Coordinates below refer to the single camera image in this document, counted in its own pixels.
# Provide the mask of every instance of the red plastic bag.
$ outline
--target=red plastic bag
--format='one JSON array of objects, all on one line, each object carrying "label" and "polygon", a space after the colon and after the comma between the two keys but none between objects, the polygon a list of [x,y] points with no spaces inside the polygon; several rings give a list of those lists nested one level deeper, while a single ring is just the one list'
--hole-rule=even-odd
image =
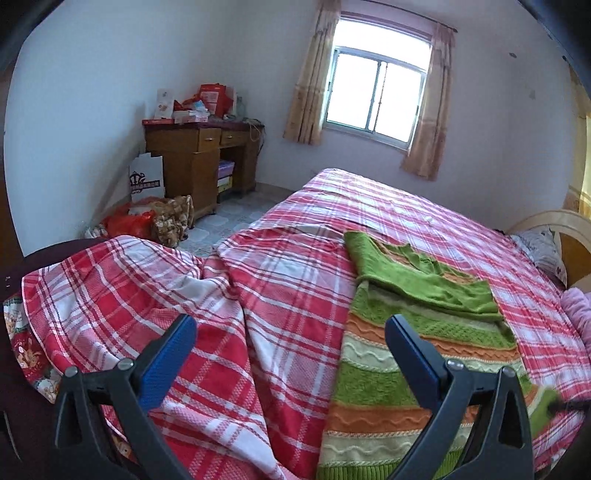
[{"label": "red plastic bag", "polygon": [[110,238],[119,235],[131,235],[144,240],[152,240],[152,223],[155,216],[156,212],[153,210],[141,215],[116,213],[105,220],[105,226]]}]

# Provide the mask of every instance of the green and orange striped blanket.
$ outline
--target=green and orange striped blanket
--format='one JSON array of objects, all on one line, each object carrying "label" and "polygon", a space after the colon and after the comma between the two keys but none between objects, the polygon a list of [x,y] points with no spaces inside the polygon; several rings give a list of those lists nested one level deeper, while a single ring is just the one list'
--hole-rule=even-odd
[{"label": "green and orange striped blanket", "polygon": [[[359,232],[345,234],[358,272],[339,371],[317,470],[319,480],[385,479],[430,418],[419,408],[384,340],[384,324],[402,314],[445,358],[470,369],[519,375],[532,435],[548,423],[552,390],[532,385],[515,337],[486,281]],[[477,407],[466,412],[451,451],[437,473],[450,473],[466,444]]]}]

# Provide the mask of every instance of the wooden desk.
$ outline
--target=wooden desk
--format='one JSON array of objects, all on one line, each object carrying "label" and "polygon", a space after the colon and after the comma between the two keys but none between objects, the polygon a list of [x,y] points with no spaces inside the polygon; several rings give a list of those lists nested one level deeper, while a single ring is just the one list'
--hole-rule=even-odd
[{"label": "wooden desk", "polygon": [[216,211],[220,159],[236,164],[232,190],[245,194],[255,188],[261,139],[250,125],[214,120],[144,129],[146,150],[164,159],[166,196],[191,195],[196,219]]}]

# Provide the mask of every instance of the white wall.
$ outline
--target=white wall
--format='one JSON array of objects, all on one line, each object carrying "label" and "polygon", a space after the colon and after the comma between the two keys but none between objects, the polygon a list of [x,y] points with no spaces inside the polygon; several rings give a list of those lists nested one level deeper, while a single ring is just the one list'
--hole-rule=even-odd
[{"label": "white wall", "polygon": [[[343,5],[374,16],[396,12],[357,0],[344,0]],[[438,10],[427,10],[433,6]],[[248,115],[267,125],[258,181],[296,190],[323,168],[344,168],[494,228],[507,228],[516,215],[560,207],[571,162],[554,159],[557,151],[571,158],[571,100],[558,47],[514,0],[415,0],[405,7],[459,29],[449,134],[437,181],[401,171],[402,154],[392,147],[349,134],[325,130],[319,147],[283,140],[316,2],[251,0],[242,4],[239,33],[249,51],[236,59],[239,73],[232,81],[245,94]],[[518,58],[512,59],[510,51]],[[529,86],[538,92],[533,103]],[[521,176],[528,178],[525,188]]]},{"label": "white wall", "polygon": [[5,168],[23,251],[77,237],[128,194],[126,166],[158,88],[183,98],[215,81],[236,86],[248,115],[267,125],[260,182],[296,190],[323,168],[344,168],[497,228],[560,207],[574,144],[560,49],[515,0],[400,2],[459,29],[434,183],[363,138],[326,131],[319,147],[282,139],[316,0],[66,0],[25,43],[8,100]]},{"label": "white wall", "polygon": [[538,45],[518,63],[513,84],[509,142],[491,212],[500,228],[562,208],[572,177],[577,112],[568,64],[544,33]]},{"label": "white wall", "polygon": [[25,255],[75,238],[128,194],[154,114],[215,81],[238,0],[66,0],[25,42],[10,89],[7,189]]}]

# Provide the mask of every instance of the screw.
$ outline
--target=screw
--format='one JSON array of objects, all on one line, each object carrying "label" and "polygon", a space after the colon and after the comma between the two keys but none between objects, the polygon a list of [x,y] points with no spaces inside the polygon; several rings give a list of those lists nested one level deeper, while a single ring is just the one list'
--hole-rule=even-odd
[{"label": "screw", "polygon": [[515,370],[513,370],[511,367],[503,367],[503,373],[509,378],[516,376]]},{"label": "screw", "polygon": [[464,370],[464,368],[466,367],[459,360],[448,360],[446,363],[447,363],[447,367],[450,368],[451,370],[460,371],[460,370]]},{"label": "screw", "polygon": [[68,367],[66,368],[64,374],[68,378],[75,377],[76,375],[78,375],[78,369],[76,367]]},{"label": "screw", "polygon": [[117,364],[117,368],[123,372],[127,372],[131,367],[134,366],[134,361],[131,358],[124,358]]}]

